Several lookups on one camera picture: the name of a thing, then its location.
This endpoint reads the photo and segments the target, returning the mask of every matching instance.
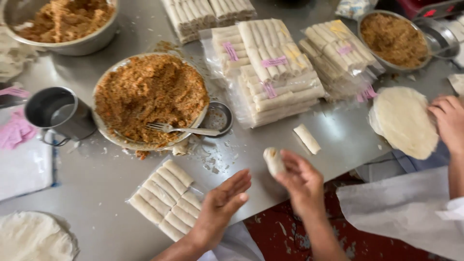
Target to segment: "stainless steel table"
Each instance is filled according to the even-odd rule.
[[[254,1],[260,19],[280,18],[297,42],[303,37],[300,29],[334,18],[338,1],[313,0],[300,7],[281,7],[273,1]],[[146,52],[154,43],[175,42],[171,26],[158,0],[122,0],[118,18],[120,33],[106,49],[85,57],[47,54],[18,78],[29,90],[49,86],[73,89],[87,104],[95,83],[102,73],[117,61]],[[202,56],[199,42],[184,47],[186,55]],[[434,62],[412,82],[389,79],[377,86],[404,85],[417,88],[429,98],[439,93],[452,93],[445,79],[456,71],[444,61]],[[224,100],[218,87],[213,96]],[[322,147],[315,156],[308,156],[294,137],[292,129],[304,123]],[[164,156],[149,156],[144,161],[126,155],[122,149],[105,140],[99,133],[82,142],[68,153],[70,142],[59,150],[59,186],[0,203],[0,215],[15,210],[36,210],[56,214],[67,220],[78,239],[81,252],[77,260],[126,261],[149,260],[167,248],[172,241],[141,214],[125,203],[136,187],[147,178]],[[184,169],[206,190],[212,189],[236,171],[250,168],[252,187],[250,201],[233,217],[238,222],[287,198],[285,191],[268,174],[262,158],[264,148],[275,146],[296,151],[332,179],[390,150],[372,131],[367,122],[367,105],[360,108],[313,115],[312,112],[290,117],[255,130],[243,130],[235,124],[228,135],[206,138],[203,147],[211,153],[176,157]]]

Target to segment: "stainless steel bowl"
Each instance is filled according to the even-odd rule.
[[[392,64],[390,62],[385,61],[380,56],[378,56],[374,51],[372,51],[371,48],[369,48],[369,46],[364,41],[364,38],[362,37],[361,23],[367,16],[369,16],[371,14],[374,14],[374,13],[384,13],[384,14],[391,15],[391,16],[394,16],[394,17],[397,17],[397,18],[400,18],[400,19],[403,19],[403,20],[407,21],[409,24],[411,24],[412,27],[414,27],[414,29],[421,32],[421,34],[424,36],[424,40],[425,40],[425,42],[427,44],[427,49],[429,50],[429,53],[431,51],[431,47],[430,47],[429,43],[427,42],[427,40],[425,38],[425,35],[421,31],[421,29],[419,27],[417,27],[417,25],[412,23],[410,20],[406,19],[405,17],[403,17],[403,16],[401,16],[401,15],[399,15],[397,13],[393,13],[393,12],[385,11],[385,10],[372,10],[372,11],[364,14],[363,16],[361,16],[358,19],[358,37],[361,40],[361,42],[364,44],[364,46],[377,58],[377,60],[380,62],[380,64],[382,64],[382,66],[384,66],[388,72],[412,72],[412,71],[415,71],[415,70],[418,70],[418,69],[421,69],[421,68],[425,67],[430,62],[430,60],[432,59],[431,56],[426,56],[426,58],[424,59],[424,62],[421,65],[417,66],[417,67],[413,67],[413,68],[402,67],[402,66],[394,65],[394,64]]]
[[[418,18],[414,20],[416,24],[425,34],[432,56],[439,59],[453,59],[461,51],[456,36],[442,23],[432,18]]]
[[[116,17],[119,13],[119,0],[108,0],[115,7],[115,12],[108,23],[96,32],[81,39],[49,44],[30,41],[15,33],[13,26],[21,25],[32,19],[35,13],[49,2],[50,0],[3,0],[0,10],[0,17],[3,16],[3,21],[0,22],[6,24],[8,34],[19,42],[32,46],[40,46],[52,52],[70,56],[82,56],[96,52],[106,47],[116,34]]]
[[[152,54],[169,54],[169,55],[176,55],[177,57],[179,57],[180,59],[182,59],[182,61],[186,62],[188,65],[190,65],[191,67],[196,68],[196,66],[194,66],[193,64],[185,61],[182,57],[180,57],[179,55],[177,54],[172,54],[172,53],[165,53],[165,52],[148,52],[148,53],[143,53],[143,54],[138,54],[138,55],[134,55],[134,56],[131,56],[131,57],[145,57],[145,56],[148,56],[148,55],[152,55]],[[100,116],[95,112],[95,108],[96,108],[96,105],[95,105],[95,91],[97,90],[97,86],[100,84],[100,82],[106,77],[106,75],[110,72],[114,72],[118,67],[120,66],[124,66],[126,65],[127,63],[130,62],[130,58],[131,57],[128,57],[118,63],[116,63],[115,65],[113,65],[112,67],[110,67],[101,77],[100,79],[98,80],[97,84],[95,85],[95,88],[93,89],[93,103],[92,103],[92,116],[93,116],[93,119],[95,121],[95,125],[97,125],[97,128],[98,128],[98,131],[105,137],[107,138],[108,140],[110,140],[111,142],[113,142],[114,144],[117,144],[123,148],[128,148],[128,149],[131,149],[131,150],[163,150],[167,147],[171,147],[173,145],[176,145],[177,143],[183,141],[184,139],[186,139],[187,137],[189,137],[191,135],[191,133],[189,132],[181,132],[177,139],[174,140],[174,141],[171,141],[169,143],[167,143],[165,146],[162,146],[160,147],[160,144],[158,143],[146,143],[146,142],[138,142],[138,141],[134,141],[134,140],[131,140],[131,139],[128,139],[126,138],[125,136],[123,135],[113,135],[111,134],[109,131],[108,131],[108,128],[106,127],[105,123],[103,122],[102,118],[100,118]],[[203,119],[205,118],[206,116],[206,113],[208,111],[208,104],[203,108],[203,111],[200,113],[200,115],[198,115],[198,117],[192,122],[192,124],[189,126],[189,128],[198,128],[201,124],[201,122],[203,121]]]

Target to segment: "red floor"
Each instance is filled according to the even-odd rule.
[[[403,241],[359,231],[343,217],[336,188],[362,183],[349,174],[325,183],[325,204],[334,233],[349,259],[354,261],[447,261]],[[293,215],[290,201],[244,220],[266,261],[310,261],[311,244],[302,223]]]

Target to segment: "fork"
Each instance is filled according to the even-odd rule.
[[[219,135],[219,130],[210,130],[210,129],[202,129],[202,128],[174,128],[172,125],[167,123],[147,123],[147,128],[153,128],[155,130],[159,130],[165,133],[170,133],[172,131],[184,131],[190,132],[195,134],[207,135],[207,136],[217,136]]]

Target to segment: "metal cup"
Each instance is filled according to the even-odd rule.
[[[81,140],[92,134],[95,123],[91,109],[76,94],[64,87],[50,87],[34,94],[24,109],[26,119],[41,129],[41,141],[63,146],[70,139]],[[64,136],[58,144],[45,141],[47,131]]]

